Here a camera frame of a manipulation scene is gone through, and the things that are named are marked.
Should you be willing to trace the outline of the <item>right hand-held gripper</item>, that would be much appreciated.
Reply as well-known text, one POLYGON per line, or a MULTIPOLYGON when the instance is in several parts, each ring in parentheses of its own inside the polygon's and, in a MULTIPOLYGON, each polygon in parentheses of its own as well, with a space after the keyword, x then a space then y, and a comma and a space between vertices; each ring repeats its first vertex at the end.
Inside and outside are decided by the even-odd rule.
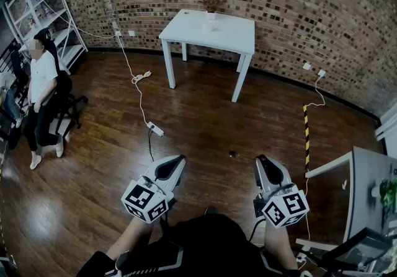
MULTIPOLYGON (((262 186, 262 158, 258 155, 254 161, 254 176, 260 190, 262 186)), ((277 160, 266 156, 263 162, 265 174, 270 183, 290 183, 288 170, 277 160)), ((303 190, 294 184, 278 187, 267 194, 259 193, 253 201, 256 218, 264 218, 275 228, 296 224, 310 211, 303 190)))

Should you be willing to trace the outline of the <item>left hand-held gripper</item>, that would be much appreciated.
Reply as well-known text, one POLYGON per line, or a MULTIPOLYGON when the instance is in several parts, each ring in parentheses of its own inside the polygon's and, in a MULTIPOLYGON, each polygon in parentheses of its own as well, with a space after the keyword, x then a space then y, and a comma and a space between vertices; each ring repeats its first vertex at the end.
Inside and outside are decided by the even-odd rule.
POLYGON ((152 162, 147 173, 127 187, 121 198, 125 209, 147 224, 167 213, 176 203, 174 189, 179 185, 185 163, 184 155, 152 162))

